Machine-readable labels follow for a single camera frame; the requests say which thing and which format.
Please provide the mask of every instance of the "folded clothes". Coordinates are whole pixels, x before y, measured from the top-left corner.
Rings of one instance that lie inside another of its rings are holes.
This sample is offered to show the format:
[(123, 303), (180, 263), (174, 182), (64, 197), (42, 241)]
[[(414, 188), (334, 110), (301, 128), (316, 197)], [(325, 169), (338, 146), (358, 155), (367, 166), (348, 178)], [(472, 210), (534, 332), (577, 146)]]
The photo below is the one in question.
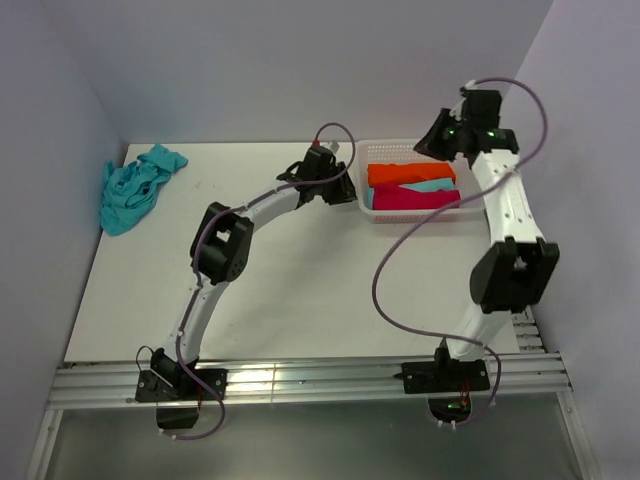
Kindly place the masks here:
[[(407, 183), (405, 185), (400, 185), (400, 187), (423, 193), (437, 192), (438, 190), (455, 190), (456, 188), (453, 184), (453, 180), (450, 178), (439, 178), (438, 180), (427, 180), (419, 183)], [(373, 208), (374, 192), (375, 189), (371, 187), (367, 189), (366, 206), (369, 208)]]
[(418, 183), (439, 178), (450, 178), (454, 183), (456, 181), (456, 174), (453, 168), (444, 162), (407, 163), (405, 165), (371, 163), (367, 170), (370, 187), (387, 184)]
[(162, 145), (154, 145), (148, 153), (138, 155), (137, 162), (115, 168), (104, 167), (100, 224), (108, 235), (126, 232), (156, 204), (158, 188), (188, 160)]
[(460, 200), (458, 190), (416, 192), (399, 185), (380, 185), (373, 196), (374, 210), (433, 210)]

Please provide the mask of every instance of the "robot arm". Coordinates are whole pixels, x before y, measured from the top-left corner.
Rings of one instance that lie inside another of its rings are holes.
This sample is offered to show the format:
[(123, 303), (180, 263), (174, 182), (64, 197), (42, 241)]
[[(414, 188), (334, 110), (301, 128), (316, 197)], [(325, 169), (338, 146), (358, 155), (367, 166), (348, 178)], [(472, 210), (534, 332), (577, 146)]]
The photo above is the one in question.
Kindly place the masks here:
[[(194, 283), (186, 295), (186, 306), (192, 302), (188, 318), (180, 319), (172, 329), (161, 348), (154, 351), (150, 370), (160, 380), (157, 386), (172, 398), (182, 398), (185, 392), (193, 388), (192, 379), (186, 374), (178, 362), (176, 338), (180, 337), (180, 353), (184, 363), (191, 370), (195, 368), (200, 354), (200, 346), (209, 320), (222, 294), (229, 284), (244, 271), (249, 261), (249, 251), (253, 234), (280, 215), (292, 212), (316, 196), (321, 196), (329, 205), (351, 202), (356, 199), (355, 188), (348, 173), (339, 179), (330, 181), (346, 166), (336, 163), (334, 151), (329, 148), (312, 145), (303, 161), (291, 165), (264, 192), (272, 192), (268, 198), (249, 207), (242, 213), (226, 214), (216, 222), (213, 231), (203, 239), (198, 269), (203, 277), (204, 285), (198, 289), (194, 298), (193, 292), (198, 287)], [(291, 188), (282, 189), (285, 185)], [(216, 215), (229, 210), (220, 203), (213, 203), (202, 219), (198, 232), (191, 246), (194, 257), (196, 245), (203, 231)]]
[[(515, 134), (499, 127), (500, 92), (463, 88), (462, 95), (464, 100), (453, 111), (440, 111), (414, 150), (441, 161), (452, 161), (462, 153), (481, 191), (509, 177), (501, 188), (484, 196), (491, 244), (471, 272), (471, 301), (453, 332), (478, 344), (447, 338), (433, 362), (403, 365), (407, 393), (455, 392), (463, 386), (469, 391), (488, 390), (483, 345), (493, 340), (512, 313), (540, 301), (559, 258), (558, 245), (545, 241), (531, 214), (517, 169)], [(416, 378), (422, 384), (415, 384)], [(435, 401), (433, 406), (432, 411), (441, 408)]]

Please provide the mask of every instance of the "light blue cloth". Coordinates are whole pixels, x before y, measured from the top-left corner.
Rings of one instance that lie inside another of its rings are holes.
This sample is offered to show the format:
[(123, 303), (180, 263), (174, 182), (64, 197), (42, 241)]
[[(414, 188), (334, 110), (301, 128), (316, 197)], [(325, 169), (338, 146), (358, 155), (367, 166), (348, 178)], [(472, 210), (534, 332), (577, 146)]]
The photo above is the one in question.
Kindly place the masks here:
[(112, 162), (104, 167), (100, 224), (109, 235), (130, 230), (156, 205), (158, 188), (171, 174), (189, 161), (162, 145), (154, 145), (148, 153), (138, 155), (137, 162), (115, 168)]
[[(437, 192), (438, 190), (455, 190), (456, 186), (450, 178), (438, 178), (437, 180), (425, 180), (418, 183), (406, 183), (400, 185), (402, 188), (415, 190), (416, 192)], [(373, 208), (373, 188), (367, 189), (367, 207)]]

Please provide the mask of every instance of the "white wall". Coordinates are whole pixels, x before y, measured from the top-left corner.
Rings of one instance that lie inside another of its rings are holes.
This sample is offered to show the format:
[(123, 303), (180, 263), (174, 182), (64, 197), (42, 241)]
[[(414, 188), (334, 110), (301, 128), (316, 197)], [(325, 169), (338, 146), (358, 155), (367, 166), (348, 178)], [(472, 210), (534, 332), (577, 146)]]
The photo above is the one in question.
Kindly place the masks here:
[(42, 6), (0, 0), (0, 477), (23, 478), (120, 142)]
[[(549, 110), (549, 142), (525, 182), (561, 251), (536, 313), (608, 479), (640, 478), (638, 18), (637, 0), (555, 0), (518, 74)], [(539, 133), (516, 90), (503, 123), (523, 150)]]
[(128, 141), (187, 142), (422, 135), (470, 78), (516, 74), (551, 0), (42, 3)]

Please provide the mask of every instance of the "glass panel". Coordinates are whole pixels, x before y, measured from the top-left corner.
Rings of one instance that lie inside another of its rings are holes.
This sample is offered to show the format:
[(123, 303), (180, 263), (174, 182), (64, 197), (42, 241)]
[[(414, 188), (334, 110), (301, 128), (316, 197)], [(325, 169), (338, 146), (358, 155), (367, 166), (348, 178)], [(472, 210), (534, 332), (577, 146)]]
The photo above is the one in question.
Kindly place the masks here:
[[(207, 408), (196, 427), (210, 425)], [(438, 429), (424, 398), (230, 406), (204, 440), (159, 436), (152, 409), (64, 414), (49, 480), (578, 479), (555, 395), (505, 397)]]

